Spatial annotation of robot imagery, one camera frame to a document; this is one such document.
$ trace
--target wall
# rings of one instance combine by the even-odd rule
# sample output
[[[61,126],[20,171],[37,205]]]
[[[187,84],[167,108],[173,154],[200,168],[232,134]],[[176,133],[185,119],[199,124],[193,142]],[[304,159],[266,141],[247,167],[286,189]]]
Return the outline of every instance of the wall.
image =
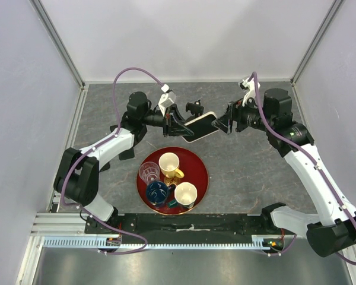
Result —
[[[78,86],[28,0],[0,0],[0,285],[45,211]]]
[[[86,81],[234,81],[290,78],[332,0],[42,2]]]
[[[356,205],[356,0],[341,7],[297,90],[322,159]]]

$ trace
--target handheld device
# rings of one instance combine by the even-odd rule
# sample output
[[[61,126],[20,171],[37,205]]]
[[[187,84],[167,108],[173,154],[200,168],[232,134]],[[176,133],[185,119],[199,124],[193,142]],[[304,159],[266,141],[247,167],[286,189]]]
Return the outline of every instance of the handheld device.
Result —
[[[200,140],[201,138],[211,135],[219,129],[212,125],[212,122],[217,119],[214,112],[208,112],[195,118],[194,120],[185,123],[191,131],[194,132],[193,135],[182,137],[186,142],[193,143],[194,141]]]

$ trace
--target white mug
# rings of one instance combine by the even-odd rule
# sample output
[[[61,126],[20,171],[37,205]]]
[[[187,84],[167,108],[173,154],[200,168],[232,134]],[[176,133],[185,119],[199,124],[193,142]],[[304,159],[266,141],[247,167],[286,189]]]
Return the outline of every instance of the white mug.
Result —
[[[174,197],[178,204],[190,209],[194,206],[195,200],[198,197],[198,191],[191,183],[182,182],[176,187]]]
[[[164,153],[160,157],[158,165],[160,166],[162,173],[168,178],[173,178],[175,176],[183,178],[185,176],[179,169],[179,158],[175,153]]]

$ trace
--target gray tabletop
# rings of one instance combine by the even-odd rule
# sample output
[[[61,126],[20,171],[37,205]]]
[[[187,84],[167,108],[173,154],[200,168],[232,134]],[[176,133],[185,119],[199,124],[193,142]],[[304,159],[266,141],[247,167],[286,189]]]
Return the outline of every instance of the gray tabletop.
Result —
[[[221,116],[229,101],[243,96],[236,83],[171,83],[177,105],[185,113],[187,102],[201,99],[205,112]],[[260,92],[283,88],[293,97],[289,83],[261,83]],[[109,134],[115,124],[110,84],[92,84],[80,120],[75,147],[88,146]],[[155,106],[161,96],[156,84],[119,84],[117,103],[122,115],[128,96],[143,91]],[[300,121],[293,98],[294,119]],[[135,147],[135,158],[111,161],[111,168],[100,174],[99,193],[121,213],[151,213],[136,190],[139,165],[153,151],[177,146],[196,153],[207,167],[210,182],[203,200],[191,213],[260,213],[261,208],[284,202],[295,210],[316,213],[315,207],[295,172],[272,148],[264,132],[248,128],[230,135],[219,131],[191,144],[180,137],[162,136],[161,128],[148,127],[143,141]],[[72,207],[62,211],[74,211]]]

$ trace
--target blue mug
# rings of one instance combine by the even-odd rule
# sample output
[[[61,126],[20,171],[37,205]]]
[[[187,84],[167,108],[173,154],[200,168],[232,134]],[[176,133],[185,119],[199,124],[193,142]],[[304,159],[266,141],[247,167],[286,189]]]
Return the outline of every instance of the blue mug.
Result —
[[[162,207],[166,204],[167,198],[175,188],[174,184],[167,186],[164,182],[154,181],[147,187],[147,199],[153,206]]]

